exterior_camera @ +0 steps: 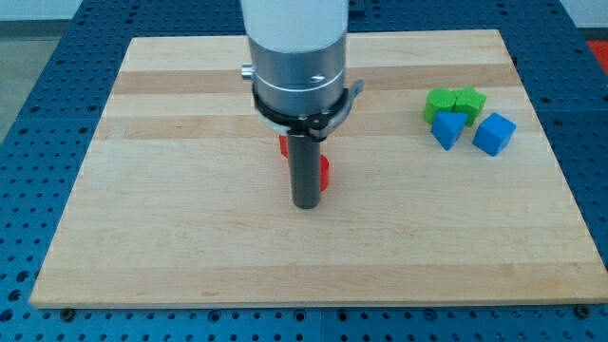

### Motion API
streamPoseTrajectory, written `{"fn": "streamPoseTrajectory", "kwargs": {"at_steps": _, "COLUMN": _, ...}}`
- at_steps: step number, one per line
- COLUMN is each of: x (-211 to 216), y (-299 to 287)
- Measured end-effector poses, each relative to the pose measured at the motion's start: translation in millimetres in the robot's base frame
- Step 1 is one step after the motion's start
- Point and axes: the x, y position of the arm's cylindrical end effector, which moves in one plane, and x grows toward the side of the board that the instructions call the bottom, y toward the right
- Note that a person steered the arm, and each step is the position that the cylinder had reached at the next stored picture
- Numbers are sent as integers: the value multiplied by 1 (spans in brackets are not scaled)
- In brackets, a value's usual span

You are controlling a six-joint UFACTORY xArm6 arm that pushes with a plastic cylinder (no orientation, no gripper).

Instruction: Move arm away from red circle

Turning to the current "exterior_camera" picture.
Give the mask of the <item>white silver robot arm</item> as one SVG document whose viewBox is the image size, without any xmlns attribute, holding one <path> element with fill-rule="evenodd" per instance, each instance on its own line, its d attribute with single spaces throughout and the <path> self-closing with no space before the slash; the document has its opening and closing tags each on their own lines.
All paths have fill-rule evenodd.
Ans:
<svg viewBox="0 0 608 342">
<path fill-rule="evenodd" d="M 258 99 L 279 113 L 317 114 L 343 92 L 347 0 L 241 0 Z"/>
</svg>

